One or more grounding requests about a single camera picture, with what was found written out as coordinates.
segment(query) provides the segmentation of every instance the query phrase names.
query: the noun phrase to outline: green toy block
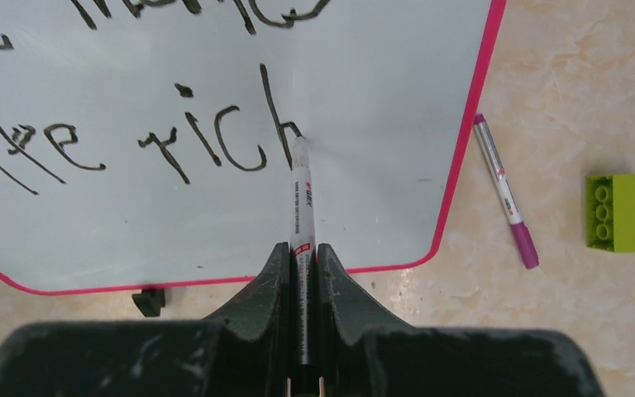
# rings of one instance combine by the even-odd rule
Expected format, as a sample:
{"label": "green toy block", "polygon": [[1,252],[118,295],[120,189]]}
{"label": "green toy block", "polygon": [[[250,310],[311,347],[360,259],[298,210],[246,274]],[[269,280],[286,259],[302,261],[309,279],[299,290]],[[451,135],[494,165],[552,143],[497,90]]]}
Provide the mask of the green toy block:
{"label": "green toy block", "polygon": [[587,246],[635,252],[635,174],[588,176],[585,203]]}

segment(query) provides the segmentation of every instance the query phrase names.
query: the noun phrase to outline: table surface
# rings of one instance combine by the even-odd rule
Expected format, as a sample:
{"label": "table surface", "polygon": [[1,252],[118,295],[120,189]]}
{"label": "table surface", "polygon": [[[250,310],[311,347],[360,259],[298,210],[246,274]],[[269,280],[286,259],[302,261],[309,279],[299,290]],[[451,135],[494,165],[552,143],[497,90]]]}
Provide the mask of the table surface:
{"label": "table surface", "polygon": [[[554,328],[590,356],[609,395],[635,395],[635,255],[585,247],[583,178],[635,172],[635,2],[510,0],[480,108],[541,266],[525,270],[471,140],[439,253],[356,275],[417,325]],[[171,290],[166,318],[201,318],[243,284]],[[42,297],[0,281],[0,342],[44,319],[139,318],[116,292]]]}

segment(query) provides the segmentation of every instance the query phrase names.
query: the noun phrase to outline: marker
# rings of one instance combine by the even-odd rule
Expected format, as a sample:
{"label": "marker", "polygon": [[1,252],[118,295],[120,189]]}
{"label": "marker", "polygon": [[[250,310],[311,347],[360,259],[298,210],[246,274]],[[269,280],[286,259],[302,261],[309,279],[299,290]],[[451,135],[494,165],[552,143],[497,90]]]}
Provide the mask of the marker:
{"label": "marker", "polygon": [[291,395],[320,394],[319,307],[313,297],[316,262],[315,219],[313,218],[313,187],[308,167],[308,148],[305,138],[296,133],[291,148],[293,157],[291,190],[294,212],[290,248],[291,277],[296,285],[292,293],[292,339],[289,341],[289,377]]}
{"label": "marker", "polygon": [[505,214],[508,216],[510,230],[513,233],[515,244],[517,244],[519,255],[522,257],[522,263],[524,267],[533,269],[539,265],[537,249],[534,248],[532,236],[529,235],[529,230],[522,220],[522,214],[519,212],[517,203],[515,203],[510,183],[505,176],[505,168],[498,156],[498,150],[495,149],[488,123],[482,114],[478,113],[475,115],[473,129],[475,136],[478,138],[478,143],[480,143],[480,150],[483,152],[485,162],[488,163],[490,175],[493,176],[495,187],[498,188],[498,195],[503,204]]}

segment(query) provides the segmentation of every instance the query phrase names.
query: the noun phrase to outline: purple marker cap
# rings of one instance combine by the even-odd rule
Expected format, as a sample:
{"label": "purple marker cap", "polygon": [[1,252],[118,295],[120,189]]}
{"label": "purple marker cap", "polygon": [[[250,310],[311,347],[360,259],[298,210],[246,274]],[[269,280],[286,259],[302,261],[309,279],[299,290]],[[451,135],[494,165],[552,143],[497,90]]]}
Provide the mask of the purple marker cap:
{"label": "purple marker cap", "polygon": [[534,247],[532,236],[529,234],[529,229],[527,229],[527,226],[524,225],[524,222],[510,225],[510,230],[513,233],[515,244],[517,244],[517,249],[520,257],[522,257],[524,267],[527,269],[534,269],[539,266],[537,248]]}

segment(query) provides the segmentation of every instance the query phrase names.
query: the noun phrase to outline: black object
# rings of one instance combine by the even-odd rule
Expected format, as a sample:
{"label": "black object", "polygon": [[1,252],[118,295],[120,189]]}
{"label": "black object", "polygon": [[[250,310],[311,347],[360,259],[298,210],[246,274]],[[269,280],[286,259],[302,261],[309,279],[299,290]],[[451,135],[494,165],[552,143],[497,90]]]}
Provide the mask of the black object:
{"label": "black object", "polygon": [[[583,352],[558,332],[414,328],[354,282],[329,245],[317,257],[326,396],[603,395]],[[0,396],[285,397],[289,263],[288,244],[276,245],[261,273],[203,320],[20,328],[0,346]],[[293,395],[314,391],[302,386]]]}
{"label": "black object", "polygon": [[132,295],[138,310],[145,317],[159,317],[161,310],[166,306],[165,291],[163,288],[143,289],[139,294]]}

